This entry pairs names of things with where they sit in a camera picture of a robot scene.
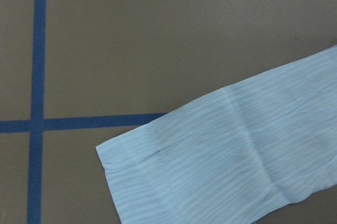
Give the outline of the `light blue button-up shirt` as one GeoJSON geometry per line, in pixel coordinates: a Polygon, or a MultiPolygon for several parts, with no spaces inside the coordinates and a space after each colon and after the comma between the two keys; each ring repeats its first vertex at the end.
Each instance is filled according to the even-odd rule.
{"type": "Polygon", "coordinates": [[[96,147],[122,223],[253,223],[336,185],[336,47],[96,147]]]}

